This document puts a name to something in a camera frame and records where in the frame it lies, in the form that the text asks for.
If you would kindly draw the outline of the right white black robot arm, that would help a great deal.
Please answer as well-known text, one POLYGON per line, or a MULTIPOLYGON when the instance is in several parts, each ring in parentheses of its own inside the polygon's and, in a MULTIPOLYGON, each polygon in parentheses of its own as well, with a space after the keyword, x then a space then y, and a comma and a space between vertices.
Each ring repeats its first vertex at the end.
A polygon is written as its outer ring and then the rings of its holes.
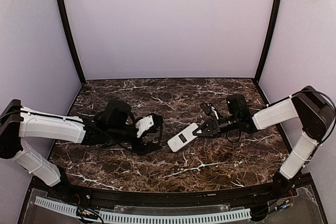
POLYGON ((335 127, 334 102, 312 86, 306 86, 254 114, 250 113, 242 94, 230 95, 226 102, 230 113, 227 118, 218 114, 211 103, 202 103, 201 108, 209 118, 192 134, 216 138, 234 130, 256 133, 284 121, 300 119, 302 133, 299 140, 272 178, 270 194, 277 198, 290 189, 298 172, 311 160, 335 127))

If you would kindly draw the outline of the white remote control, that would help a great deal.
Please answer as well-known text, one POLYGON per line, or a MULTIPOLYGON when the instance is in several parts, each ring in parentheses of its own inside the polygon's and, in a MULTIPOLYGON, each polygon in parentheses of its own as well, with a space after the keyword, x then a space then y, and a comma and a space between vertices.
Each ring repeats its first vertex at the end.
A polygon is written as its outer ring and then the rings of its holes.
POLYGON ((198 128, 196 123, 190 124, 184 130, 177 133, 174 137, 168 140, 167 144, 172 152, 177 152, 190 142, 195 140, 197 136, 193 134, 193 132, 198 128))

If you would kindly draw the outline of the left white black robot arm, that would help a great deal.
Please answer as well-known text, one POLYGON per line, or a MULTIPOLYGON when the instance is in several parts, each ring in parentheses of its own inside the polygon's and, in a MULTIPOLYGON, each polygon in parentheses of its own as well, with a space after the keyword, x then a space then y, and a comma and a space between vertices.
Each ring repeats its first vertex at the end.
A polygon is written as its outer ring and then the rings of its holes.
POLYGON ((136 119, 129 104, 112 100, 105 110, 90 117, 61 116, 38 112, 12 100, 1 114, 1 158, 11 159, 53 190, 68 194, 69 180, 56 166, 23 139, 26 137, 63 140, 84 146, 131 145, 130 152, 145 155, 161 149, 159 142, 144 142, 148 133, 163 132, 163 118, 155 113, 136 119))

